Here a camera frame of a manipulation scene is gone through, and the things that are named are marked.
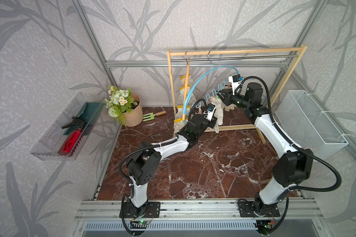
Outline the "orange clip hanger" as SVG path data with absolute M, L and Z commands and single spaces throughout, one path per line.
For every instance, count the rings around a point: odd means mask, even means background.
M 189 68 L 190 68 L 190 63 L 189 63 L 188 58 L 187 58 L 187 51 L 185 52 L 185 59 L 186 59 L 186 63 L 187 63 L 187 71 L 186 71 L 186 77 L 185 77 L 185 87 L 184 87 L 185 90 L 184 90 L 184 97 L 183 97 L 183 105 L 184 105 L 184 113 L 183 113 L 183 117 L 182 117 L 183 120 L 186 120 L 186 117 L 185 117 L 185 110 L 186 110 L 185 101 L 186 101 L 186 98 L 187 98 L 188 77 L 189 77 Z

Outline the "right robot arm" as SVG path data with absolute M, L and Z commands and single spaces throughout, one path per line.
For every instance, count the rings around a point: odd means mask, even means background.
M 256 195 L 253 207 L 256 210 L 272 207 L 293 190 L 331 192 L 338 189 L 342 184 L 340 173 L 332 165 L 315 156 L 310 149 L 303 149 L 281 129 L 273 117 L 271 104 L 261 104 L 263 93 L 269 91 L 266 83 L 259 77 L 255 78 L 255 83 L 251 83 L 250 79 L 254 77 L 243 79 L 240 75 L 230 76 L 228 83 L 231 88 L 220 90 L 217 96 L 227 106 L 242 108 L 246 117 L 266 136 L 279 156 L 273 167 L 271 180 Z M 325 188 L 300 185 L 309 179 L 314 160 L 335 175 L 335 184 Z

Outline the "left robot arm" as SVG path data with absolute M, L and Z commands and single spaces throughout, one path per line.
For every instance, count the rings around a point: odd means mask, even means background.
M 216 106 L 209 103 L 204 106 L 202 114 L 188 115 L 188 121 L 172 139 L 159 143 L 142 142 L 135 151 L 124 157 L 118 166 L 119 174 L 131 186 L 128 197 L 129 210 L 135 217 L 147 212 L 147 187 L 154 177 L 161 161 L 174 154 L 194 147 L 207 128 L 214 128 Z

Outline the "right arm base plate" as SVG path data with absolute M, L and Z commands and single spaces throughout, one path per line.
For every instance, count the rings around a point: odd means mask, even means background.
M 280 217 L 277 204 L 264 204 L 259 198 L 254 201 L 239 199 L 237 207 L 240 217 Z

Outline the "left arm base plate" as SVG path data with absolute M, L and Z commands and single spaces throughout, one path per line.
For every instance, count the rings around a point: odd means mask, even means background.
M 120 218 L 158 218 L 161 210 L 161 202 L 147 201 L 141 207 L 135 207 L 131 201 L 122 204 Z

